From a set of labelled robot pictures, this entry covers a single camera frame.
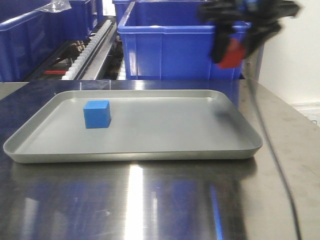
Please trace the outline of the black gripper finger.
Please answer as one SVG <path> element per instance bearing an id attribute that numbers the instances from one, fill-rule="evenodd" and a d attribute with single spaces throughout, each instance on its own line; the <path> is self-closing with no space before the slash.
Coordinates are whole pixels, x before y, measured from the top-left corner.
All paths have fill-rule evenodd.
<path id="1" fill-rule="evenodd" d="M 277 21 L 266 25 L 252 24 L 243 39 L 244 56 L 249 57 L 266 41 L 277 35 L 281 29 L 282 27 Z"/>
<path id="2" fill-rule="evenodd" d="M 234 33 L 233 25 L 230 22 L 215 22 L 213 46 L 210 56 L 215 64 L 219 64 L 229 47 L 231 34 Z"/>

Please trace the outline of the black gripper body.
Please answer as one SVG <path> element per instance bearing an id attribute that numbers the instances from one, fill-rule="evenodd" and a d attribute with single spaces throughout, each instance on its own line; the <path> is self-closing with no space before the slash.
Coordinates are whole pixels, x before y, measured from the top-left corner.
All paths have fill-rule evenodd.
<path id="1" fill-rule="evenodd" d="M 295 17 L 301 7 L 293 0 L 208 0 L 198 7 L 204 22 L 236 22 L 267 25 Z"/>

